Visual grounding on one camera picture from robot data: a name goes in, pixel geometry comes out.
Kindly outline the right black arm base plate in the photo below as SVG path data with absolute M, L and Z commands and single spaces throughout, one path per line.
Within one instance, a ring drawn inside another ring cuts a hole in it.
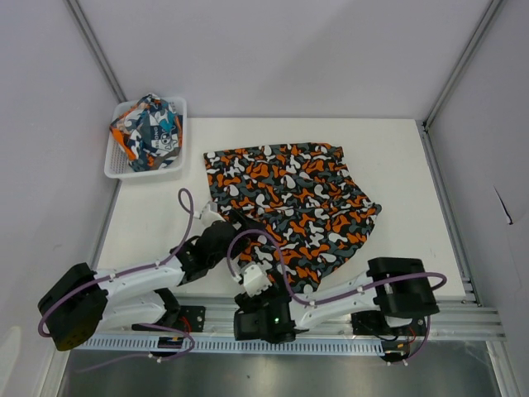
M 376 310 L 353 313 L 350 323 L 355 335 L 381 337 L 386 341 L 398 337 L 424 336 L 427 330 L 425 318 L 386 318 Z

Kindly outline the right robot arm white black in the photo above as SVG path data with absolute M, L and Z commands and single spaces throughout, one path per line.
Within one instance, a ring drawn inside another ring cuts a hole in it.
M 375 311 L 390 328 L 431 316 L 439 311 L 434 293 L 447 278 L 425 271 L 418 259 L 378 257 L 344 283 L 310 293 L 293 292 L 282 273 L 266 273 L 256 264 L 242 271 L 239 282 L 243 291 L 235 298 L 235 339 L 281 344 L 347 314 Z

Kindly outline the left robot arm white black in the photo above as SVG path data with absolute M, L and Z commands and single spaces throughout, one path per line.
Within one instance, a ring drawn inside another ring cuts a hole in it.
M 203 233 L 185 236 L 167 257 L 117 270 L 73 265 L 41 298 L 37 330 L 57 350 L 72 350 L 94 333 L 117 328 L 163 329 L 177 319 L 179 304 L 172 290 L 205 277 L 224 259 L 234 259 L 251 241 L 242 232 L 265 225 L 234 211 L 228 218 L 209 207 L 195 211 Z

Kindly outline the orange black camo shorts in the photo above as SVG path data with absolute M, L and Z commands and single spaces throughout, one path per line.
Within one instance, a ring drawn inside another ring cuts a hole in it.
M 280 250 L 255 236 L 241 265 L 285 272 L 292 290 L 316 290 L 366 243 L 382 211 L 350 176 L 340 146 L 263 145 L 203 155 L 212 201 L 224 218 L 264 225 Z

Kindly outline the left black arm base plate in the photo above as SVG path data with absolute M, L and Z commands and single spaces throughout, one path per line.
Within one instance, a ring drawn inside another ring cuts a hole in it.
M 206 308 L 204 306 L 180 305 L 172 302 L 169 306 L 162 308 L 161 314 L 157 315 L 154 320 L 141 320 L 133 323 L 133 331 L 154 331 L 154 328 L 147 327 L 145 324 L 154 324 L 161 327 L 173 328 L 187 333 L 202 332 L 205 323 Z

